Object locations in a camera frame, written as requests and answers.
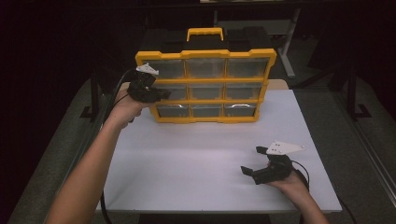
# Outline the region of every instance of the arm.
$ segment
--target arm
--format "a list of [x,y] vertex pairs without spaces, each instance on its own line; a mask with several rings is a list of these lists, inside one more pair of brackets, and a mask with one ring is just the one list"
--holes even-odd
[[329,223],[304,183],[294,171],[284,180],[274,181],[268,185],[280,189],[290,199],[302,213],[306,224]]
[[[117,99],[126,91],[120,91]],[[108,169],[121,130],[149,105],[127,96],[111,111],[99,134],[56,196],[47,223],[89,223],[106,183]]]

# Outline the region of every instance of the black cable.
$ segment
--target black cable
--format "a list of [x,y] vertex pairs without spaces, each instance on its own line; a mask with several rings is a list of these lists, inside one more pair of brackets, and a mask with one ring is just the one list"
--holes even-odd
[[[125,80],[128,78],[128,75],[132,72],[132,70],[128,70],[126,73],[124,73],[124,75],[121,77],[119,83],[117,84],[117,87],[114,89],[113,94],[111,95],[110,101],[108,102],[107,105],[107,109],[106,109],[106,113],[105,113],[105,117],[103,119],[103,123],[105,123],[105,121],[107,120],[108,116],[111,113],[111,110],[113,110],[114,105],[116,105],[120,100],[122,100],[123,98],[125,98],[126,96],[128,96],[128,94],[122,96],[116,103],[114,103],[114,101],[116,101],[117,95],[120,91],[121,85],[122,83],[125,82]],[[102,210],[102,215],[105,219],[105,222],[107,224],[112,224],[110,217],[108,216],[107,210],[106,210],[106,201],[105,201],[105,192],[102,192],[102,196],[100,197],[100,206],[101,206],[101,210]]]
[[107,210],[106,210],[106,202],[105,202],[105,192],[102,192],[102,196],[100,197],[100,207],[102,210],[102,215],[103,218],[105,219],[105,222],[107,224],[112,224],[110,217],[108,216]]
[[358,222],[356,221],[355,217],[353,216],[352,212],[349,210],[349,208],[347,207],[347,204],[343,202],[343,200],[341,200],[340,197],[337,196],[338,201],[340,201],[340,204],[343,205],[346,209],[346,211],[349,213],[350,218],[352,218],[352,221],[354,224],[358,224]]
[[[308,190],[309,190],[309,173],[308,173],[308,171],[307,171],[307,170],[305,169],[305,167],[304,167],[302,164],[300,164],[299,162],[297,162],[297,161],[291,161],[291,162],[294,162],[294,163],[299,164],[299,165],[305,170],[305,173],[306,173],[306,182],[308,183]],[[303,217],[303,215],[300,215],[299,224],[304,224],[304,217]]]
[[124,96],[122,96],[116,103],[114,103],[114,105],[118,104],[123,98],[125,98],[127,96],[129,96],[129,94],[125,94]]
[[297,161],[292,161],[292,162],[299,164],[299,165],[305,170],[305,173],[306,173],[306,182],[308,182],[308,187],[309,187],[309,173],[308,173],[308,171],[307,171],[307,170],[305,169],[305,167],[304,167],[302,164],[300,164],[299,162],[297,162]]

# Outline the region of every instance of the white table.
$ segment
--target white table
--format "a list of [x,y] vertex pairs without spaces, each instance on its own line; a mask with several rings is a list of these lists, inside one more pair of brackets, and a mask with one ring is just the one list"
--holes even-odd
[[105,187],[107,209],[136,213],[295,211],[277,189],[255,185],[241,172],[241,165],[264,168],[268,159],[256,152],[256,146],[269,147],[275,139],[306,147],[289,157],[308,170],[311,193],[320,208],[341,211],[293,91],[267,91],[255,123],[157,123],[144,110],[121,133]]

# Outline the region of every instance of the carrying handle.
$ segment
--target carrying handle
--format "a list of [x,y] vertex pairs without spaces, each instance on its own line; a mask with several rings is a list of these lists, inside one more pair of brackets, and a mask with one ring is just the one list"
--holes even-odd
[[190,28],[187,32],[187,41],[190,41],[190,35],[220,35],[221,41],[224,40],[222,29],[220,27]]

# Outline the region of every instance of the yellow plastic frame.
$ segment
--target yellow plastic frame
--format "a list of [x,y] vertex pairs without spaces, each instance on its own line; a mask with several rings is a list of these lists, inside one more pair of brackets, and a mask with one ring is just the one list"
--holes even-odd
[[[238,122],[255,122],[260,116],[260,104],[264,100],[264,95],[268,85],[268,76],[271,67],[275,64],[276,51],[274,49],[251,49],[247,52],[230,52],[227,49],[212,49],[212,50],[183,50],[180,53],[161,53],[160,51],[139,51],[135,56],[137,65],[142,65],[143,61],[148,60],[188,60],[193,58],[223,58],[223,59],[243,59],[243,58],[268,58],[268,63],[260,77],[226,77],[227,74],[227,60],[224,68],[223,77],[211,77],[211,78],[191,78],[188,76],[186,71],[186,65],[184,63],[184,77],[183,78],[168,78],[168,79],[157,79],[156,84],[206,84],[206,83],[262,83],[262,88],[257,99],[225,99],[225,90],[223,90],[223,96],[221,99],[211,100],[162,100],[156,103],[150,109],[151,114],[158,122],[170,122],[170,123],[193,123],[201,121],[213,121],[222,123],[238,123]],[[189,88],[186,87],[186,96],[190,96]],[[224,106],[221,108],[220,117],[206,117],[196,118],[192,116],[191,105],[194,104],[256,104],[254,116],[252,117],[226,117],[224,116]],[[186,118],[162,118],[159,115],[157,105],[189,105],[189,116]]]

